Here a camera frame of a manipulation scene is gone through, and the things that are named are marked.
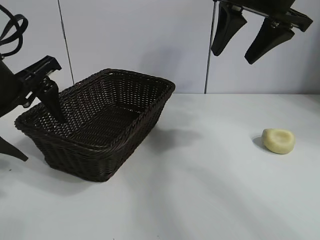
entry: wicker basket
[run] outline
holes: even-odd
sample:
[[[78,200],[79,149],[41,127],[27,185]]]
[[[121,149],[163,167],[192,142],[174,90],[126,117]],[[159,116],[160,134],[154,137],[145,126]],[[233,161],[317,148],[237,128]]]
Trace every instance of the wicker basket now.
[[[66,123],[57,122],[40,103],[15,126],[51,168],[105,182],[155,126],[174,89],[162,78],[105,69],[59,94]]]

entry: dark brown wicker basket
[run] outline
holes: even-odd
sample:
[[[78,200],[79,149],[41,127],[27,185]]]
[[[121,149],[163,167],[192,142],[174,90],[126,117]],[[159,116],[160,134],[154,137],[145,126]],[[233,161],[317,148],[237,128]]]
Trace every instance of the dark brown wicker basket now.
[[[66,123],[57,122],[40,103],[15,126],[53,169],[105,182],[155,126],[174,89],[162,78],[105,69],[59,94]]]

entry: white tabletop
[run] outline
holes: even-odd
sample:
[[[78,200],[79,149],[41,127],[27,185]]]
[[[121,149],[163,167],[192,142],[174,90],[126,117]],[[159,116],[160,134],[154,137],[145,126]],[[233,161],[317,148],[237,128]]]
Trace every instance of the white tabletop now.
[[[319,240],[320,96],[174,94],[150,135],[106,183],[0,156],[1,240]],[[288,155],[266,128],[296,135]]]

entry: black cable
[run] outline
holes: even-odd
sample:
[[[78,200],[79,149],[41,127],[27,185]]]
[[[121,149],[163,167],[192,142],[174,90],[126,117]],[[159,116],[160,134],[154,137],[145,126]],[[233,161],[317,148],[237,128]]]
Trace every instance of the black cable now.
[[[10,52],[7,52],[7,53],[2,53],[2,54],[0,53],[0,57],[4,58],[4,57],[8,57],[8,56],[14,55],[14,54],[16,54],[17,52],[20,51],[20,49],[21,49],[21,47],[23,45],[23,41],[24,41],[23,33],[27,29],[29,22],[21,14],[17,14],[15,16],[13,16],[12,13],[9,12],[9,10],[6,9],[1,4],[0,4],[0,10],[2,12],[4,12],[10,18],[10,20],[6,24],[2,34],[0,35],[0,46],[8,44],[8,43],[11,43],[11,42],[13,42],[13,41],[18,39],[18,45],[16,46],[16,48],[14,50],[12,50]],[[4,39],[4,37],[8,34],[8,32],[10,31],[10,29],[13,26],[16,28],[16,32],[14,32],[11,36],[9,36],[9,37]]]

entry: robotic arm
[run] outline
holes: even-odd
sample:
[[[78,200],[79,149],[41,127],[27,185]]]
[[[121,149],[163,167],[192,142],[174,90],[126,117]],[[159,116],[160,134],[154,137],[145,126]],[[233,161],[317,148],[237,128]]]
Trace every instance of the robotic arm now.
[[[21,14],[13,16],[2,5],[0,5],[0,10],[10,18],[3,33],[0,35],[0,46],[18,40],[18,45],[13,51],[0,52],[0,117],[11,112],[19,105],[28,108],[35,98],[38,98],[52,116],[58,121],[64,122],[65,118],[58,99],[58,86],[49,78],[49,75],[55,70],[60,70],[61,66],[54,57],[45,56],[26,69],[13,74],[3,60],[5,57],[16,54],[21,49],[23,33],[28,27],[28,20]],[[16,28],[16,32],[6,37],[12,27]],[[22,152],[1,137],[0,153],[14,156],[23,161],[28,159]]]
[[[276,46],[290,40],[292,28],[305,32],[313,21],[306,15],[290,8],[295,0],[213,0],[219,1],[217,31],[212,52],[219,56],[231,38],[247,23],[243,10],[265,17],[262,27],[245,54],[249,64]]]

